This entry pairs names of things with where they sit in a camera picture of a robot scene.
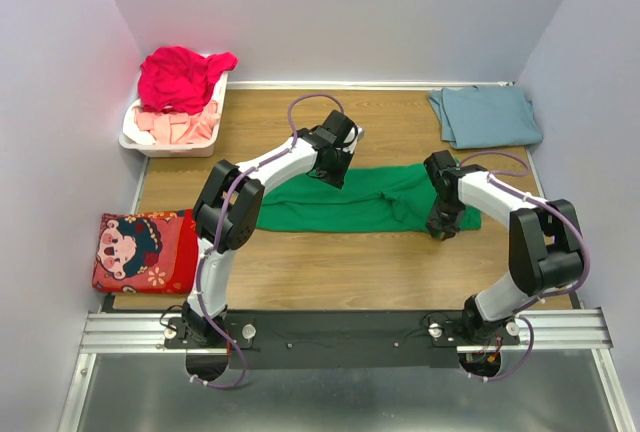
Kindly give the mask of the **green t-shirt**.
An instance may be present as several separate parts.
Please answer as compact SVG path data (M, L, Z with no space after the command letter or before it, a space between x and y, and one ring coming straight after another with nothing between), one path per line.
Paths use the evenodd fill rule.
M425 232L436 197L420 163L351 168L340 189L300 175L266 195L257 227L275 232Z

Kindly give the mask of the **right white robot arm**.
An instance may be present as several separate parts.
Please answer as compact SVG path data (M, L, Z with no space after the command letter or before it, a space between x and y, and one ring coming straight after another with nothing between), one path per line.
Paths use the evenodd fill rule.
M470 296L452 318L431 316L434 339L485 345L517 313L548 297L570 294L586 281L591 259L570 202L523 192L480 165L456 161L448 151L431 154L424 168L436 193L426 220L432 237L455 237L470 207L508 232L507 272Z

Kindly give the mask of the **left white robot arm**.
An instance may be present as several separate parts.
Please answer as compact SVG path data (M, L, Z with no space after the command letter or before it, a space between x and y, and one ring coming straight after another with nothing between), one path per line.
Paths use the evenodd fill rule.
M222 316L234 258L253 235L266 196L308 174L342 188L363 137L363 128L334 110L321 125L294 131L282 145L257 158L216 163L192 209L198 262L182 320L197 345L209 347L224 338Z

